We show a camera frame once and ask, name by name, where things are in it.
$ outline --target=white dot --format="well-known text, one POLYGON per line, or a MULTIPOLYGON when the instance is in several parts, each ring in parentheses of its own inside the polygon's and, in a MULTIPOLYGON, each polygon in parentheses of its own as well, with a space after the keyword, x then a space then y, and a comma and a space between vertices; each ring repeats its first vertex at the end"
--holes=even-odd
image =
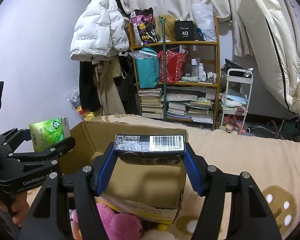
POLYGON ((273 200, 273 196, 271 194, 268 194, 266 199, 267 199, 267 202, 270 203, 273 200))
POLYGON ((292 220, 291 215, 286 216, 284 219, 284 224, 287 226, 288 224, 290 224, 291 220, 292 220))
POLYGON ((187 230, 193 234, 195 227, 197 226, 198 221, 197 220, 191 220, 188 224, 187 224, 187 230))
POLYGON ((283 207, 284 209, 288 209, 290 206, 290 203, 288 201, 286 201, 284 204, 283 204, 283 207))

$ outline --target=teal bag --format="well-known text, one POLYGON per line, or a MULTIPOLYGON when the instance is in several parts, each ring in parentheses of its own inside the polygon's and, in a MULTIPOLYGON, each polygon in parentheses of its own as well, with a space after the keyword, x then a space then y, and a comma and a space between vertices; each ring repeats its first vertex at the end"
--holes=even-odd
MULTIPOLYGON (((142 48, 142 50, 158 55, 153 49, 142 48)), ((160 80, 159 59, 136 59, 135 62, 140 88, 154 88, 160 80)))

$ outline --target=green tissue pack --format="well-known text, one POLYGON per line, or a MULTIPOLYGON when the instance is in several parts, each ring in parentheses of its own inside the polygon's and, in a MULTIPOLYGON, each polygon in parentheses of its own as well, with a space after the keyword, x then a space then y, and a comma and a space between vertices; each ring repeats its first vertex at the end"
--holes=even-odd
POLYGON ((70 137, 67 117, 33 123, 29 128, 35 152, 43 151, 46 147, 70 137))

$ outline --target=human hand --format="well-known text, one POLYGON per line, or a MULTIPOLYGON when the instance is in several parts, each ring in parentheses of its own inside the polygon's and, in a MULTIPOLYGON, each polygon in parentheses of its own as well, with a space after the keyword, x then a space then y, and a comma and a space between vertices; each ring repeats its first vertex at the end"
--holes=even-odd
MULTIPOLYGON (((0 210, 3 212, 8 212, 8 208, 1 201, 0 210)), ((16 214, 12 218, 13 223, 21 227, 29 211, 29 204, 27 202, 27 192, 23 192, 14 196, 14 201, 11 205, 11 210, 12 212, 16 212, 16 214)))

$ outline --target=red gift bag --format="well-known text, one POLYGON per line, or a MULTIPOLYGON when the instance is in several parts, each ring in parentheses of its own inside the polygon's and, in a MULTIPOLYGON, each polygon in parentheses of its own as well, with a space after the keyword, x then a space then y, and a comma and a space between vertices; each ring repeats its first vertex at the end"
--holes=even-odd
MULTIPOLYGON (((163 51, 158 54, 160 60, 160 81, 163 82, 163 51)), ((166 81, 170 83, 178 82, 182 77, 188 54, 166 51, 167 73, 166 81)))

